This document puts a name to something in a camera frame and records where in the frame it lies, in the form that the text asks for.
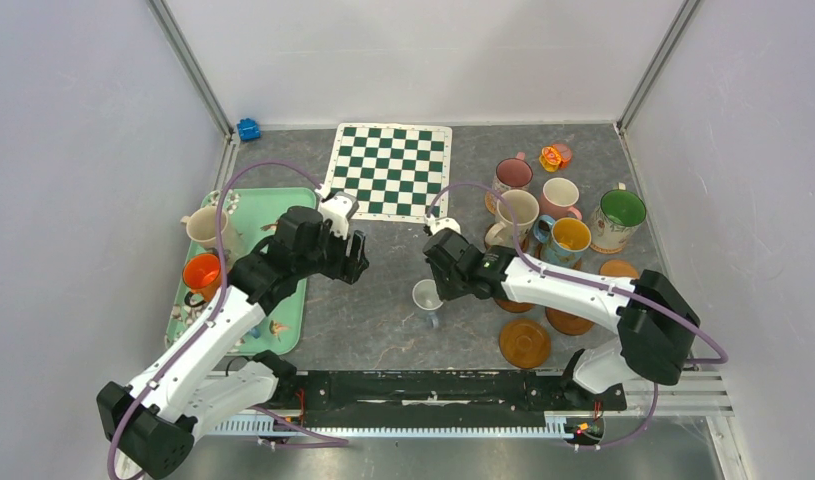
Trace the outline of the grey white mug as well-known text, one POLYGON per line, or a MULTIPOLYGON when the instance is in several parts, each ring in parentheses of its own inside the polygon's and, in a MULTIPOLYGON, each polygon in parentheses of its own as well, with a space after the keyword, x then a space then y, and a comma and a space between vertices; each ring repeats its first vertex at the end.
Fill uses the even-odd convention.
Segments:
POLYGON ((435 281, 432 279, 418 281, 412 288, 411 298, 416 316, 431 328, 437 329, 440 326, 439 310, 443 301, 438 295, 435 281))

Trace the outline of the cream ceramic mug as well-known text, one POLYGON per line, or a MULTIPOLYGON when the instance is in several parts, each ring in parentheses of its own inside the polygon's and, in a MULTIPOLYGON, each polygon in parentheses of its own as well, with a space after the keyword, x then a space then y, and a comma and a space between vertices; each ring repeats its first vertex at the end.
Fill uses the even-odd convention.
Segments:
POLYGON ((509 190, 496 201, 495 221, 484 236, 486 247, 513 248, 517 243, 522 250, 529 244, 529 234, 540 215, 538 200, 523 190, 509 190))

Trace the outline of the brown wooden ridged coaster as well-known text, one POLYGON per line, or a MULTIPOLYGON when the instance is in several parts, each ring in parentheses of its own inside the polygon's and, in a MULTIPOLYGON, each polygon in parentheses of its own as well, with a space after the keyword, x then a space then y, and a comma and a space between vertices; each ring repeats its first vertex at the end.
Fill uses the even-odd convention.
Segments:
POLYGON ((504 359, 520 369, 540 367, 551 353, 548 331, 526 318, 508 322, 499 333, 498 345, 504 359))
POLYGON ((594 326, 590 320, 550 307, 545 308, 545 315, 555 330, 568 336, 583 335, 594 326))

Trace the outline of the yellow interior mug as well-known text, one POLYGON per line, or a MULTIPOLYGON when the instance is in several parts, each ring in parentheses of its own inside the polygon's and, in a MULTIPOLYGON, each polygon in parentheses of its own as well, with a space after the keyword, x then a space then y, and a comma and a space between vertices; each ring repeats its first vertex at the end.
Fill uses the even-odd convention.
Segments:
POLYGON ((541 215, 533 225, 539 243, 537 258, 551 265, 573 268, 590 247, 590 229, 577 218, 541 215))

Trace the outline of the pink ghost pattern mug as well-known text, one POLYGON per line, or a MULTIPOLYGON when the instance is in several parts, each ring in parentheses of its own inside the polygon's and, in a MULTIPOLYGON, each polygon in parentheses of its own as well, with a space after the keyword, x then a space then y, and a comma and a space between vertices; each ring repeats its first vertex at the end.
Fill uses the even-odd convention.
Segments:
POLYGON ((513 189, 527 190, 533 176, 533 169, 526 160, 526 153, 518 152, 497 164, 491 189, 499 195, 513 189))

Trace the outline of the pink mug cream interior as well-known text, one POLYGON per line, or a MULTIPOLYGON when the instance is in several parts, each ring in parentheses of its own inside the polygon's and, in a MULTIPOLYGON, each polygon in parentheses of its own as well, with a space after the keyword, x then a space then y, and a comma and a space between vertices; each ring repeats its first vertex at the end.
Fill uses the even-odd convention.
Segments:
POLYGON ((582 214, 576 208, 579 197, 579 189, 572 181, 560 177, 549 179, 543 184, 539 197, 540 213, 554 219, 572 217, 581 220, 582 214))

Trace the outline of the green interior cartoon mug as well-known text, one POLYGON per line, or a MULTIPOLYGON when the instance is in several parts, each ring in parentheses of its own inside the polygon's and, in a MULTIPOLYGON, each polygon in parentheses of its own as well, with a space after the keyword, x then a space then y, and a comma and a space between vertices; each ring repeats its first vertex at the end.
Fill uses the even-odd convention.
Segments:
POLYGON ((643 200, 619 182, 614 189, 602 195, 587 222, 591 243, 605 248, 615 248, 620 244, 626 247, 646 217, 647 208, 643 200))

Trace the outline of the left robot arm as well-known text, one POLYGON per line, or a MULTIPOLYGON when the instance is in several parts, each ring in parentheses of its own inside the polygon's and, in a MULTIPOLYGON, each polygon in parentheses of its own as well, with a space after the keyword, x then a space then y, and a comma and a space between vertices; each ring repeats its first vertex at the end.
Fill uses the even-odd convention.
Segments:
POLYGON ((110 478, 117 476, 117 453, 143 473, 165 478, 216 425, 266 401, 280 408, 295 399, 296 368, 270 350, 215 383, 202 382, 300 281, 316 274, 346 284, 359 279, 369 262, 364 234, 349 229, 356 209, 336 198, 317 208, 289 208, 274 234, 234 263, 220 292, 178 342, 127 385, 110 382, 101 389, 96 401, 110 442, 110 478))

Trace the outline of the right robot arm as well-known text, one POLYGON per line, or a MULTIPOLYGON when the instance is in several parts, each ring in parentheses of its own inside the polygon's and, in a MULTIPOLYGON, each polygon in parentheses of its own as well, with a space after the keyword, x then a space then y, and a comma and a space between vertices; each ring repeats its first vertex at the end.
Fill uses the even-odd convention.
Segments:
POLYGON ((569 361, 563 400, 585 408, 616 384, 642 378, 676 385, 689 361, 700 320, 662 273, 609 277, 551 265, 504 246, 486 251, 457 230, 428 227, 423 247, 443 300, 474 296, 553 308, 612 333, 610 341, 569 361))

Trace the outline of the plain orange cork coaster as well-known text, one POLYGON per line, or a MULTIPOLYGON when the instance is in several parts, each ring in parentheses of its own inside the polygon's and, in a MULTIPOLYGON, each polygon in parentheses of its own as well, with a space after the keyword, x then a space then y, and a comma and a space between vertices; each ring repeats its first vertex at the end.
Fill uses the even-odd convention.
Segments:
POLYGON ((607 277, 628 277, 638 279, 639 271, 629 262, 624 260, 608 260, 602 264, 599 274, 607 277))

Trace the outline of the green white chessboard mat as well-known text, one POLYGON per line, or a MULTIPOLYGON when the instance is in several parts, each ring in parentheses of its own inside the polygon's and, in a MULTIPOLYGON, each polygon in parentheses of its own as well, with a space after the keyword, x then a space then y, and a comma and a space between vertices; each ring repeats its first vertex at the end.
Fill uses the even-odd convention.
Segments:
POLYGON ((443 217, 448 198, 435 197, 451 179, 452 143, 447 126, 342 123, 324 186, 358 201, 355 219, 421 224, 428 211, 443 217))

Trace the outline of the green floral tray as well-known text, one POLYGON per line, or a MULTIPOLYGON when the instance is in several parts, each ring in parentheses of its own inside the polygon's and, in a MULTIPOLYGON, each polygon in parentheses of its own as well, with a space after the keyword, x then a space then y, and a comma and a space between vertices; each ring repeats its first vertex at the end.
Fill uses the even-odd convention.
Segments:
MULTIPOLYGON (((240 235, 243 246, 252 249, 261 239, 274 233, 265 227, 292 206, 313 207, 314 193, 306 188, 250 188, 232 190, 225 201, 225 209, 232 225, 240 235)), ((247 333, 227 352, 229 356, 251 357, 263 350, 283 355, 293 350, 300 340, 307 282, 298 284, 296 292, 283 300, 266 320, 257 326, 259 336, 247 333)), ((204 310, 184 303, 188 288, 180 283, 175 295, 164 343, 170 347, 194 323, 204 310)))

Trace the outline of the orange pink toy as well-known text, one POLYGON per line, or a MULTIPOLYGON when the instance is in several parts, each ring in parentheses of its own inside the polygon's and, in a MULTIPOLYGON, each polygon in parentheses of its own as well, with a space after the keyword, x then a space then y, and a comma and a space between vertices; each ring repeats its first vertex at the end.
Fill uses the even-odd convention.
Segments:
POLYGON ((572 158, 573 152, 568 145, 555 143, 542 148, 539 162, 545 171, 553 173, 567 168, 572 158))

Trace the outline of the orange mug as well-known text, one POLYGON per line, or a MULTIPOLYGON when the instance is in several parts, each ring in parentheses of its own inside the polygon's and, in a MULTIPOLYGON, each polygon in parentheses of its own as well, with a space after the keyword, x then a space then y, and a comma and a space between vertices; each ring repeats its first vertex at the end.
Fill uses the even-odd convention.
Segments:
POLYGON ((202 253, 189 260, 182 271, 182 281, 188 289, 184 304, 191 308, 208 304, 221 286, 220 259, 212 253, 202 253))

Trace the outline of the beige mug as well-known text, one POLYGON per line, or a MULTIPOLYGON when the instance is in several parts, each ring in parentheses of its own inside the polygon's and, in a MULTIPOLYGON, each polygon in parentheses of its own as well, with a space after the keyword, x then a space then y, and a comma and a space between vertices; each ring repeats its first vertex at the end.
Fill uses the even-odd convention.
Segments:
POLYGON ((180 219, 191 241, 205 250, 218 250, 221 238, 222 250, 228 262, 235 262, 244 254, 241 234, 232 223, 230 215, 216 206, 202 207, 180 219))

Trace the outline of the blue toy block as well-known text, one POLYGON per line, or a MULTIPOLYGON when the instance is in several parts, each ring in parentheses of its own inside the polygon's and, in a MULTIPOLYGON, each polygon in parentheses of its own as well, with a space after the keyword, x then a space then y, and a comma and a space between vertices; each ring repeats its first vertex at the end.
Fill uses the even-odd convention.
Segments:
POLYGON ((236 133, 241 142, 249 142, 261 137, 257 122, 251 118, 243 118, 236 124, 236 133))

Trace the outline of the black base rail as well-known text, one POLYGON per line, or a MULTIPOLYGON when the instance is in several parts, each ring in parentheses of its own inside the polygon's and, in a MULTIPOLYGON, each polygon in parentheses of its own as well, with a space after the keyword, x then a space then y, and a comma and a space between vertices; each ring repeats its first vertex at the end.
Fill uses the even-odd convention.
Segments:
POLYGON ((310 370, 280 379, 265 402, 303 424, 347 428, 537 427, 547 412, 622 412, 616 384, 589 394, 534 370, 310 370))

